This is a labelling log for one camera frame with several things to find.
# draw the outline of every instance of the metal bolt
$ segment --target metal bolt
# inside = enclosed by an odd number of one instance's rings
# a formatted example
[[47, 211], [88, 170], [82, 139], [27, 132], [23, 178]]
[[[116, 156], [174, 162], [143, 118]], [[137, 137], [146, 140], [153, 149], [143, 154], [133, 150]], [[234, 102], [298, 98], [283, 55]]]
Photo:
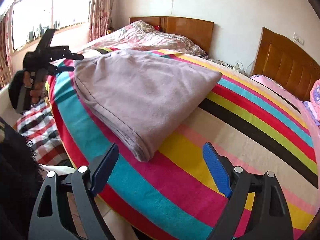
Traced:
[[241, 173], [242, 171], [243, 171], [242, 167], [240, 167], [240, 166], [235, 167], [235, 172]]
[[48, 174], [47, 174], [47, 176], [48, 176], [49, 178], [52, 178], [55, 174], [56, 174], [56, 173], [55, 173], [54, 171], [49, 171]]
[[267, 175], [268, 175], [269, 177], [271, 177], [271, 178], [275, 176], [275, 174], [274, 174], [272, 171], [268, 171], [268, 172], [267, 172]]
[[81, 167], [79, 167], [78, 171], [79, 171], [80, 173], [84, 173], [84, 172], [87, 171], [87, 169], [88, 169], [87, 166], [81, 166]]

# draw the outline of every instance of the window sill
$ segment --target window sill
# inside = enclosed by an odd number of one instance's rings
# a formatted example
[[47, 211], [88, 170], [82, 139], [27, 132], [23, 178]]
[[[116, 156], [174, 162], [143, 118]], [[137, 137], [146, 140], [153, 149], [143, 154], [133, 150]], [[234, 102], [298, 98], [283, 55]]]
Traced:
[[[84, 26], [84, 25], [86, 25], [86, 24], [88, 24], [88, 23], [80, 23], [80, 24], [77, 24], [77, 25], [72, 25], [72, 26], [64, 27], [64, 28], [61, 28], [61, 29], [56, 30], [54, 34], [62, 33], [62, 32], [64, 32], [64, 31], [71, 30], [71, 29], [80, 28], [80, 27], [82, 27], [82, 26]], [[30, 42], [30, 43], [26, 43], [26, 44], [23, 45], [22, 47], [16, 49], [16, 50], [11, 54], [11, 56], [17, 55], [18, 53], [24, 51], [25, 49], [29, 48], [30, 46], [39, 43], [39, 41], [40, 41], [40, 39], [36, 39], [35, 41], [32, 41], [32, 42]]]

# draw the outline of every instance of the window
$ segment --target window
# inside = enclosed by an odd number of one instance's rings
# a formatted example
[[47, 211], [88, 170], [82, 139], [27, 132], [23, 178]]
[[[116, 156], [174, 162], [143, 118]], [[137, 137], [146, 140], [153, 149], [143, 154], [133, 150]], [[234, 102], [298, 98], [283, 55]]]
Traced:
[[14, 50], [39, 39], [46, 29], [89, 21], [91, 0], [16, 0], [12, 17]]

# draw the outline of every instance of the wire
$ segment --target wire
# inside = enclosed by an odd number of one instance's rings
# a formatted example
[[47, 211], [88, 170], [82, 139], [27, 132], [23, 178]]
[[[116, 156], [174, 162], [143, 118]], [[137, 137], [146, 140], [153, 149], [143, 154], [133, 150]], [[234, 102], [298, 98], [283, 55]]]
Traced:
[[228, 63], [222, 64], [224, 67], [233, 68], [233, 66], [229, 65]]
[[237, 60], [237, 62], [238, 62], [238, 61], [240, 62], [241, 66], [242, 66], [242, 70], [244, 71], [244, 67], [243, 67], [241, 61], [240, 61], [240, 60]]
[[247, 72], [248, 67], [254, 62], [254, 60], [247, 66], [247, 68], [245, 69], [245, 73]]

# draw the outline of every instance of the red and white plaid fabric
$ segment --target red and white plaid fabric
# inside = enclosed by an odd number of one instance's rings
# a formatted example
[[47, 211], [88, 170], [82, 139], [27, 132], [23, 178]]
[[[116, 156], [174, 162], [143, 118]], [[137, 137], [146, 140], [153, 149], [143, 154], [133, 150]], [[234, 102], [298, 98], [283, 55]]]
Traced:
[[45, 99], [26, 111], [17, 121], [18, 133], [31, 141], [36, 161], [44, 165], [57, 165], [68, 155], [62, 145], [56, 123]]

